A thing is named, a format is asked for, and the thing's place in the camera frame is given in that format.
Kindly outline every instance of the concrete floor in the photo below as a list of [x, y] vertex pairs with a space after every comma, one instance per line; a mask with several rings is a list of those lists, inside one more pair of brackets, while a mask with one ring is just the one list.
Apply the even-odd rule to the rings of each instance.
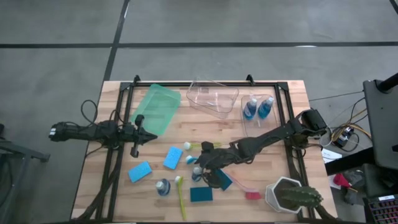
[[[0, 0], [0, 44], [111, 43], [123, 0]], [[131, 0], [121, 42], [398, 41], [388, 0]], [[80, 104], [98, 100], [110, 49], [0, 49], [0, 123], [5, 137], [51, 153], [35, 161], [18, 197], [16, 223], [68, 220], [86, 142], [55, 143], [52, 124], [85, 124]], [[111, 80], [305, 80], [311, 106], [330, 122], [362, 81], [398, 71], [398, 47], [119, 49]], [[358, 105], [357, 110], [365, 105]], [[343, 113], [329, 125], [349, 118]], [[368, 123], [360, 123], [369, 130]], [[371, 143], [361, 138], [361, 146]], [[344, 220], [363, 210], [335, 203]]]

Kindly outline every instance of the yellow toothbrush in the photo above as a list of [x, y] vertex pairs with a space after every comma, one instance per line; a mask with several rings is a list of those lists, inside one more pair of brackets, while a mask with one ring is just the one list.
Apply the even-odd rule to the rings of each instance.
[[183, 177], [177, 176], [175, 178], [174, 182], [177, 184], [178, 196], [180, 197], [180, 206], [181, 206], [182, 219], [184, 221], [187, 221], [187, 214], [185, 213], [184, 202], [182, 200], [182, 180], [183, 180]]

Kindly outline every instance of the succulent plant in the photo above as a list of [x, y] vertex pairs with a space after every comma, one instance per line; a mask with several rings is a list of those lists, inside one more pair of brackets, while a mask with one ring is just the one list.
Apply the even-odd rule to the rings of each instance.
[[323, 200], [320, 193], [313, 187], [290, 187], [282, 190], [282, 200], [292, 205], [317, 208]]

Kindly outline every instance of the wooden table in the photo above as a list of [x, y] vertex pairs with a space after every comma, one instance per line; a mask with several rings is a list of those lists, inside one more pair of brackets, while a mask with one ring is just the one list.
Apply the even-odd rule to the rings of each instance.
[[[309, 109], [310, 106], [304, 82], [301, 80], [287, 82], [289, 84], [294, 114], [297, 115], [301, 111]], [[119, 84], [120, 82], [104, 82], [98, 105], [98, 121], [109, 119], [109, 114], [115, 109]], [[133, 158], [129, 155], [129, 149], [132, 144], [126, 144], [125, 146], [113, 220], [115, 222], [181, 222], [182, 215], [178, 193], [174, 184], [174, 178], [177, 175], [183, 176], [185, 180], [183, 183], [183, 201], [187, 212], [187, 221], [189, 222], [271, 222], [295, 220], [295, 215], [275, 212], [266, 204], [264, 199], [256, 201], [246, 200], [244, 193], [234, 184], [225, 192], [221, 189], [213, 189], [214, 201], [212, 202], [191, 203], [190, 187], [202, 187], [205, 186], [205, 183], [203, 181], [199, 183], [191, 181], [193, 165], [186, 165], [185, 157], [187, 155], [199, 156], [201, 151], [199, 148], [184, 151], [175, 170], [168, 170], [163, 166], [164, 158], [170, 146], [182, 149], [183, 143], [186, 141], [210, 141], [221, 142], [224, 147], [228, 147], [229, 142], [245, 137], [241, 120], [242, 96], [249, 94], [268, 94], [274, 96], [274, 89], [271, 87], [239, 87], [238, 99], [234, 104], [232, 112], [226, 119], [218, 119], [191, 108], [185, 96], [188, 88], [172, 87], [170, 89], [179, 91], [182, 99], [180, 107], [172, 118], [166, 133], [159, 136], [156, 140], [139, 146], [140, 154], [138, 158]], [[131, 114], [138, 107], [146, 91], [147, 87], [135, 87]], [[288, 112], [285, 108], [284, 99], [285, 97], [282, 95], [286, 120], [288, 120]], [[280, 125], [278, 109], [276, 106], [273, 108], [275, 111], [275, 124], [270, 125], [269, 130]], [[99, 146], [99, 143], [91, 142], [88, 151], [94, 150]], [[103, 175], [106, 150], [102, 149], [86, 158], [72, 218], [79, 216], [98, 193]], [[319, 147], [308, 148], [304, 160], [309, 184], [322, 194], [324, 198], [322, 205], [331, 215], [336, 217], [335, 204]], [[127, 172], [144, 161], [149, 162], [152, 173], [133, 184], [129, 180]], [[238, 179], [243, 185], [260, 189], [264, 198], [267, 185], [274, 183], [280, 176], [289, 177], [284, 143], [279, 141], [264, 148], [250, 165], [233, 164], [224, 168], [224, 170]], [[166, 178], [172, 183], [171, 192], [166, 197], [159, 196], [155, 190], [155, 183], [162, 178]], [[108, 205], [105, 204], [104, 211], [107, 211], [107, 209]]]

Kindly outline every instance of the small bottle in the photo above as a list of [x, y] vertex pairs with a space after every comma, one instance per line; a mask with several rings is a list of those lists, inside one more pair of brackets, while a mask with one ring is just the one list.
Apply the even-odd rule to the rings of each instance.
[[264, 100], [261, 105], [259, 106], [259, 117], [261, 119], [265, 119], [268, 115], [269, 112], [271, 112], [272, 108], [272, 103], [274, 102], [273, 97], [269, 97], [268, 99]]
[[198, 182], [201, 179], [201, 168], [194, 167], [192, 171], [192, 180]]
[[256, 115], [256, 110], [257, 110], [257, 99], [251, 96], [250, 101], [246, 103], [246, 106], [243, 109], [243, 116], [246, 119], [251, 120], [254, 118], [254, 115]]
[[160, 196], [166, 196], [170, 192], [170, 182], [166, 179], [162, 179], [155, 184], [157, 193]]

